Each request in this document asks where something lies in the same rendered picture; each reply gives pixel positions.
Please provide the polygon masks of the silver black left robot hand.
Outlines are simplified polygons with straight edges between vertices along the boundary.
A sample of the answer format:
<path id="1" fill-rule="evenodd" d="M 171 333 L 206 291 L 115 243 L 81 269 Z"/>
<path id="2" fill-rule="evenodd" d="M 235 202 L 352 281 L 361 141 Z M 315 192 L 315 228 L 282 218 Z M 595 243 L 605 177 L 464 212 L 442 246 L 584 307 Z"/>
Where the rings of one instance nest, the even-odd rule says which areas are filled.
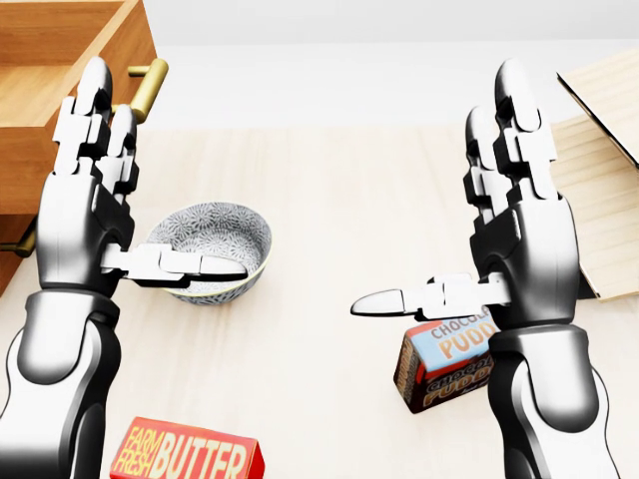
<path id="1" fill-rule="evenodd" d="M 54 170 L 41 196 L 36 232 L 43 288 L 112 295 L 121 278 L 143 286 L 186 287 L 193 280 L 247 277 L 240 263 L 179 252 L 168 243 L 132 246 L 135 222 L 126 196 L 137 185 L 137 119 L 111 105 L 111 72 L 100 57 L 84 69 L 77 93 L 61 104 Z"/>

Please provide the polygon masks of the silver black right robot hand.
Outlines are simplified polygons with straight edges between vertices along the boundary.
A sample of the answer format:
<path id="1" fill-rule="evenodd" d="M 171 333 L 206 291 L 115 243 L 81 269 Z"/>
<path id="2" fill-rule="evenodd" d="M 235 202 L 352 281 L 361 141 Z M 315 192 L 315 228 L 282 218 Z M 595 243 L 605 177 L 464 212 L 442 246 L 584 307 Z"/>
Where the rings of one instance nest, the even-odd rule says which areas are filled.
<path id="1" fill-rule="evenodd" d="M 500 66 L 494 98 L 499 133 L 479 107 L 465 127 L 463 183 L 478 210 L 470 247 L 480 280 L 444 275 L 421 288 L 372 293 L 358 299 L 351 314 L 437 320 L 489 307 L 501 329 L 572 320 L 579 284 L 573 216 L 553 184 L 552 132 L 519 61 Z"/>

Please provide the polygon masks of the wooden cabinet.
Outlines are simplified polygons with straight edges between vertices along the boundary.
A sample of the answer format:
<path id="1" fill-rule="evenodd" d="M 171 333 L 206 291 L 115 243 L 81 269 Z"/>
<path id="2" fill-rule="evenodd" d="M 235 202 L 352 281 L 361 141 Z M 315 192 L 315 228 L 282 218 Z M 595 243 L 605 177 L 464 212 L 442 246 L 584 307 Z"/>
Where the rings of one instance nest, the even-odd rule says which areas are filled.
<path id="1" fill-rule="evenodd" d="M 0 215 L 0 243 L 17 242 L 36 215 Z M 0 295 L 4 292 L 23 257 L 0 251 Z"/>

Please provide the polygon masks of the open wooden drawer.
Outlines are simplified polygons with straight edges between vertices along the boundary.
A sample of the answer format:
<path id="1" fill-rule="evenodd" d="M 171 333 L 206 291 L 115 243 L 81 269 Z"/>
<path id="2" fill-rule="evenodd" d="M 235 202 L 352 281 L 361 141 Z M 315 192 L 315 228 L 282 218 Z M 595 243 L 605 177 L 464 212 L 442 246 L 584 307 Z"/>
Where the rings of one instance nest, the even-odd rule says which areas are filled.
<path id="1" fill-rule="evenodd" d="M 37 212 L 59 107 L 94 56 L 113 103 L 130 103 L 140 81 L 128 68 L 156 57 L 142 0 L 0 0 L 0 215 Z"/>

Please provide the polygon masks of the pale wooden slat tray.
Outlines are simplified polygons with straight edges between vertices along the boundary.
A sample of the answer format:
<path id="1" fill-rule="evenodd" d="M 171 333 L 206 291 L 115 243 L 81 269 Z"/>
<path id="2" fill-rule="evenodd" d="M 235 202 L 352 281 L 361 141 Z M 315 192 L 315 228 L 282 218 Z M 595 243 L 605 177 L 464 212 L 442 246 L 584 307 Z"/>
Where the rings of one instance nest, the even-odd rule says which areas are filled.
<path id="1" fill-rule="evenodd" d="M 584 111 L 553 125 L 551 166 L 573 212 L 581 270 L 601 300 L 639 294 L 639 48 L 558 80 Z"/>

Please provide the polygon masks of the chocolate pudding box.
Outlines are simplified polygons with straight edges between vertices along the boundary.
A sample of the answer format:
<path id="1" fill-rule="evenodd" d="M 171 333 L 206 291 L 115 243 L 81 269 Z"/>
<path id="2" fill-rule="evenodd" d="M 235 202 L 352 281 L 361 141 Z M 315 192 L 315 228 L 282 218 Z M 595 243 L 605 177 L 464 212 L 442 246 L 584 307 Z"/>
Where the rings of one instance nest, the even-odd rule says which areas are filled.
<path id="1" fill-rule="evenodd" d="M 393 381 L 410 412 L 422 412 L 487 384 L 494 366 L 488 341 L 497 331 L 488 309 L 407 330 Z"/>

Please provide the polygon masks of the grey patterned bowl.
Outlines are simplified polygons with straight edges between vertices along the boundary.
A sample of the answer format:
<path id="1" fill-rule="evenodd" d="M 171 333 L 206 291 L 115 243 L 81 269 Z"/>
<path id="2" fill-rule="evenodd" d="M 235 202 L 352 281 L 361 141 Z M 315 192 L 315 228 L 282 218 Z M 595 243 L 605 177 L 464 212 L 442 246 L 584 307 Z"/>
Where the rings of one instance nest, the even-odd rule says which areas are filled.
<path id="1" fill-rule="evenodd" d="M 261 277 L 272 249 L 272 231 L 257 212 L 224 202 L 192 205 L 170 214 L 150 232 L 147 241 L 168 243 L 181 252 L 198 252 L 238 261 L 248 277 L 227 282 L 192 281 L 187 288 L 167 289 L 175 298 L 199 305 L 230 302 Z"/>

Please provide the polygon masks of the red butter box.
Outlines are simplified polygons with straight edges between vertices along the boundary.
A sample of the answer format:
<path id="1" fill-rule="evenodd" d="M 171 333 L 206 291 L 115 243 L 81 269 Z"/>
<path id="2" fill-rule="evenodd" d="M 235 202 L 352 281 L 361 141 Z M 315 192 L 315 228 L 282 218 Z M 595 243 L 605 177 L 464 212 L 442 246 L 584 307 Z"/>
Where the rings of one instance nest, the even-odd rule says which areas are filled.
<path id="1" fill-rule="evenodd" d="M 110 469 L 111 479 L 263 479 L 253 438 L 149 418 L 135 418 Z"/>

